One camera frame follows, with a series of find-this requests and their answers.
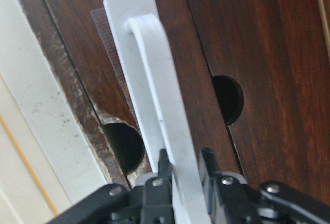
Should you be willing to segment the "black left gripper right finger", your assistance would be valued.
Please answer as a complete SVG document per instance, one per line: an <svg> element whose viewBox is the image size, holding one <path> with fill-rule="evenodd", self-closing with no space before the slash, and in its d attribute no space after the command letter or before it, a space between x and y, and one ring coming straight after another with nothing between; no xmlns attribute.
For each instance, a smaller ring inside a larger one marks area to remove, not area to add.
<svg viewBox="0 0 330 224"><path fill-rule="evenodd" d="M222 172L210 148L201 149L201 181L212 223L329 223L329 206L277 181L253 189Z"/></svg>

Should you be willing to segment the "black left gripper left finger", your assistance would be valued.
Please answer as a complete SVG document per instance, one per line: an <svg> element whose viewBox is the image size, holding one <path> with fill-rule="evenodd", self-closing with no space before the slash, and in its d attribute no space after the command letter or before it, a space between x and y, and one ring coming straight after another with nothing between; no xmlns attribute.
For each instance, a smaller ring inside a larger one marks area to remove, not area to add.
<svg viewBox="0 0 330 224"><path fill-rule="evenodd" d="M158 173L132 190L107 184L53 219L53 223L174 223L172 165L159 151Z"/></svg>

